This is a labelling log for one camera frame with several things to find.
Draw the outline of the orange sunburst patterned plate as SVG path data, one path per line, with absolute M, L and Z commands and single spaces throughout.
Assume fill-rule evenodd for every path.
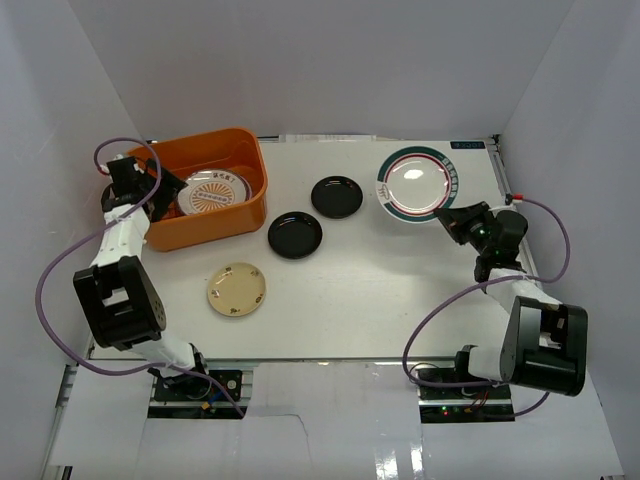
M 227 169 L 205 169 L 190 175 L 177 195 L 184 215 L 210 213 L 241 204 L 251 198 L 251 187 L 241 176 Z

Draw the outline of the white green rimmed plate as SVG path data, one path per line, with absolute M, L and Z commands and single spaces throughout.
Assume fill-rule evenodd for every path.
M 392 153 L 376 175 L 375 191 L 383 210 L 409 224 L 435 220 L 435 211 L 449 208 L 459 189 L 453 162 L 426 146 L 409 146 Z

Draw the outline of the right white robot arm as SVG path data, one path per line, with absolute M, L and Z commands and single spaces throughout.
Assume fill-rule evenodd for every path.
M 588 314 L 544 293 L 517 260 L 528 230 L 513 210 L 491 211 L 480 202 L 438 208 L 435 217 L 458 244 L 477 252 L 474 279 L 508 315 L 502 340 L 494 346 L 465 345 L 456 353 L 453 390 L 472 399 L 488 381 L 574 397 L 584 386 Z

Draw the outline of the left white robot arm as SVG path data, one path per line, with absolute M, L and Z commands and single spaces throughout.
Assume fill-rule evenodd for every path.
M 155 163 L 133 157 L 107 163 L 111 183 L 101 197 L 102 236 L 91 265 L 74 274 L 73 285 L 96 343 L 130 351 L 162 363 L 156 376 L 199 399 L 211 387 L 196 347 L 166 331 L 167 316 L 159 294 L 141 262 L 146 234 L 168 212 L 185 183 L 166 169 L 156 176 Z

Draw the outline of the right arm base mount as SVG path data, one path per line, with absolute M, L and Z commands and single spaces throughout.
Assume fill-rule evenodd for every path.
M 514 414 L 508 386 L 487 388 L 417 387 L 421 423 L 510 422 Z

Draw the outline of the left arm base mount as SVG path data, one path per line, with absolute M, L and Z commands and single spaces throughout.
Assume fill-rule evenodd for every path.
M 240 369 L 210 369 L 208 375 L 222 389 L 206 380 L 190 377 L 182 385 L 155 381 L 147 417 L 169 420 L 241 420 L 246 413 L 243 372 Z

